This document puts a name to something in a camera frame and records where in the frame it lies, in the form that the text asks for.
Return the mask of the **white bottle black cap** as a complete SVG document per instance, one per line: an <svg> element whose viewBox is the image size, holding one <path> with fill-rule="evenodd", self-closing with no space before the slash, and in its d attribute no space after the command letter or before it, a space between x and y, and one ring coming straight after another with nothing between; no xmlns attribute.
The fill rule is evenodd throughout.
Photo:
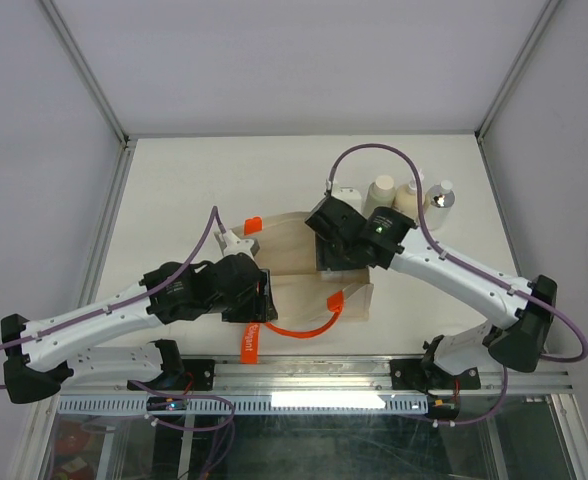
<svg viewBox="0 0 588 480"><path fill-rule="evenodd" d="M345 272L344 271L331 271L325 270L320 272L320 276L325 281L332 281L332 282L339 282L344 278Z"/></svg>

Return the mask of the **beige canvas tote bag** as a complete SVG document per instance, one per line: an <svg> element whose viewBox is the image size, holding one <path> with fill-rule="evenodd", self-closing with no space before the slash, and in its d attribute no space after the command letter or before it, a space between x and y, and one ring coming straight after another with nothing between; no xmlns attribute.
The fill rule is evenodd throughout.
<svg viewBox="0 0 588 480"><path fill-rule="evenodd" d="M257 264L271 273L278 319L245 328L240 361L256 364L263 329L297 340L310 340L335 324L369 320L374 285L368 269L344 271L339 282L325 281L315 265L315 234L304 211L251 217L232 231L260 245Z"/></svg>

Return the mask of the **cream pump lotion bottle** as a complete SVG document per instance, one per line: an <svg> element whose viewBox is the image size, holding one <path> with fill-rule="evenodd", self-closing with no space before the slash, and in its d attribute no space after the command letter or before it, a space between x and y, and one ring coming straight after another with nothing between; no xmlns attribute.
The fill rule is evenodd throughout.
<svg viewBox="0 0 588 480"><path fill-rule="evenodd" d="M423 206L424 204L425 193L418 193L417 183L412 178L408 183L398 187L392 208L417 222L419 217L418 205Z"/></svg>

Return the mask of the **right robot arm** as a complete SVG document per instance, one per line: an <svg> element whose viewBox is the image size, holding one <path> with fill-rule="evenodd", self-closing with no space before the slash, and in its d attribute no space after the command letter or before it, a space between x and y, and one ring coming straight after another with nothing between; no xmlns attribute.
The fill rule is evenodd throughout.
<svg viewBox="0 0 588 480"><path fill-rule="evenodd" d="M405 384L423 393L448 389L460 375L497 362L520 373L536 370L553 316L557 284L545 275L533 280L502 276L482 264L459 266L452 254L437 252L416 223L390 207L364 217L327 196L305 220L315 235L320 271L391 269L447 293L479 312L484 323L424 343L418 365L403 370Z"/></svg>

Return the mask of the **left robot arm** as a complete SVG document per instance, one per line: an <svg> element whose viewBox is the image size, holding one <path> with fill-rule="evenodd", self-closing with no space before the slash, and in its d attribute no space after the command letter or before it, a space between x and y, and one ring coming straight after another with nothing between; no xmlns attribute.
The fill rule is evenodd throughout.
<svg viewBox="0 0 588 480"><path fill-rule="evenodd" d="M167 262L120 294L58 317L29 321L12 314L1 321L4 384L14 404L57 394L90 380L136 380L168 389L180 383L177 344L105 347L123 335L220 314L230 323L265 323L278 317L270 273L248 255L184 266Z"/></svg>

